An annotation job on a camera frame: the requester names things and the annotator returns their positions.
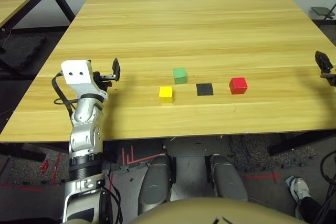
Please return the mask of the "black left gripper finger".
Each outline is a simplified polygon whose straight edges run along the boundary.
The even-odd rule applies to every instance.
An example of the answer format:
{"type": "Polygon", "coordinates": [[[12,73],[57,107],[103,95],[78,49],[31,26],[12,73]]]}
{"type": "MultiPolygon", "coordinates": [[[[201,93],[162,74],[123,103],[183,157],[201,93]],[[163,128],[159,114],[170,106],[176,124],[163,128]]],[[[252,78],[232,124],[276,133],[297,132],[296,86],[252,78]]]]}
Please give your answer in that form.
{"type": "Polygon", "coordinates": [[[118,62],[118,59],[115,58],[112,64],[112,70],[113,70],[113,78],[114,80],[119,80],[120,79],[120,73],[121,73],[121,69],[120,69],[120,65],[118,62]]]}

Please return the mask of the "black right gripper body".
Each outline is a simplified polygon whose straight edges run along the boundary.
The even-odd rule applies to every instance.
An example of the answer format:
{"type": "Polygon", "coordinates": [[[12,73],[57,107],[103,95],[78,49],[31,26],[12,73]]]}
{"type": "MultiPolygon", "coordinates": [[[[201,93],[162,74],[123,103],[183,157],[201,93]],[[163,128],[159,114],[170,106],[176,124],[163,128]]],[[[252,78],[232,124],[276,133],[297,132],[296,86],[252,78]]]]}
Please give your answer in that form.
{"type": "Polygon", "coordinates": [[[332,70],[333,70],[332,68],[321,70],[320,77],[323,79],[326,79],[329,85],[334,86],[335,85],[335,73],[333,73],[332,70]]]}

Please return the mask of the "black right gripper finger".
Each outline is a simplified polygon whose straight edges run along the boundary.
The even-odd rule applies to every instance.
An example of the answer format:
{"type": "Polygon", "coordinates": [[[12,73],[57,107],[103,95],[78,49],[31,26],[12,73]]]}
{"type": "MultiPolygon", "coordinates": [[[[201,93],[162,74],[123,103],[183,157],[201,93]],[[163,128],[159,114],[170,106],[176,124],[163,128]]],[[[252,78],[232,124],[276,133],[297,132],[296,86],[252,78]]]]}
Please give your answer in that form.
{"type": "Polygon", "coordinates": [[[315,61],[320,68],[321,73],[331,73],[333,65],[331,64],[329,57],[325,53],[316,51],[315,61]]]}

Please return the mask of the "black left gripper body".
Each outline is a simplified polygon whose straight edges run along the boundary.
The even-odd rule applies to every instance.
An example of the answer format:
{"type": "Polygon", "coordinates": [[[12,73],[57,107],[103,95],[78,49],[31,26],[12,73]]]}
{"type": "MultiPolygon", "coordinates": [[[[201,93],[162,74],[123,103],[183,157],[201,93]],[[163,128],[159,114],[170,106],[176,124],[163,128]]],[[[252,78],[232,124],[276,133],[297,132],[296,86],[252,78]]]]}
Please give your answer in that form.
{"type": "Polygon", "coordinates": [[[112,87],[112,81],[117,81],[117,75],[101,75],[100,72],[96,71],[93,73],[93,80],[99,89],[107,89],[108,87],[112,87]]]}

